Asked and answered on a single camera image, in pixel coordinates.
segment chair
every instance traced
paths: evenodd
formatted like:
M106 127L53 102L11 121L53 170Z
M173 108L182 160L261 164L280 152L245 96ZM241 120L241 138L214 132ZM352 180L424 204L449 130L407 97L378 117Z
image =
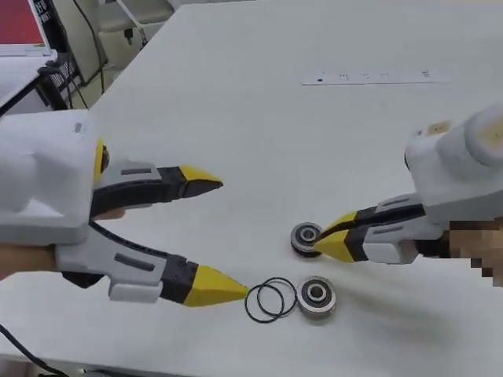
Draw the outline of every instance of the chair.
M109 64L124 68L173 13L168 0L115 0L100 4L97 8L99 37ZM134 41L134 30L140 36L140 46ZM129 48L117 43L120 33L126 37Z

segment computer monitor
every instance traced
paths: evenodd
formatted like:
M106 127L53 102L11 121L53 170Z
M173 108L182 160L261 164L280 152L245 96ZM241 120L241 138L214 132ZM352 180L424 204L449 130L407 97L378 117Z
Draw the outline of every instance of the computer monitor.
M33 0L0 0L0 57L51 54Z

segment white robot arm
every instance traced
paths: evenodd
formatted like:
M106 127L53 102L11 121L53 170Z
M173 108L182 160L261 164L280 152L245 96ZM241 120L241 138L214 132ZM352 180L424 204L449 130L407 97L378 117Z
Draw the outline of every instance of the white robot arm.
M292 234L294 249L301 245L344 262L406 264L419 254L448 257L442 236L451 221L503 217L503 104L456 126L418 130L405 157L415 193L346 214L310 243L302 232Z
M185 306L238 300L247 292L219 271L132 243L93 221L119 208L198 196L222 183L189 166L109 166L88 111L1 118L0 174L0 242L53 245L58 269L80 287L108 276L112 300L161 297Z

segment ball bearing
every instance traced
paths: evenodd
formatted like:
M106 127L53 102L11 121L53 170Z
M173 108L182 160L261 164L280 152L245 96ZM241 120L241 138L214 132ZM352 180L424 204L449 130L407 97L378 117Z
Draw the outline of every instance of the ball bearing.
M321 276L305 279L297 287L297 298L302 312L314 320L330 316L336 308L336 290L329 280Z
M321 255L313 250L313 245L321 234L321 227L311 222L297 225L290 235L295 253L304 258L316 258Z

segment bearing inner ring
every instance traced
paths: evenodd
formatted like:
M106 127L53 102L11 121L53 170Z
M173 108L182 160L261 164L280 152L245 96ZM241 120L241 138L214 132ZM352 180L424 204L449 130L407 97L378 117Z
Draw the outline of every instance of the bearing inner ring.
M306 227L300 229L299 238L306 243L312 243L318 238L318 236L313 229Z
M327 291L321 284L314 283L307 288L307 297L312 302L323 302L327 297Z

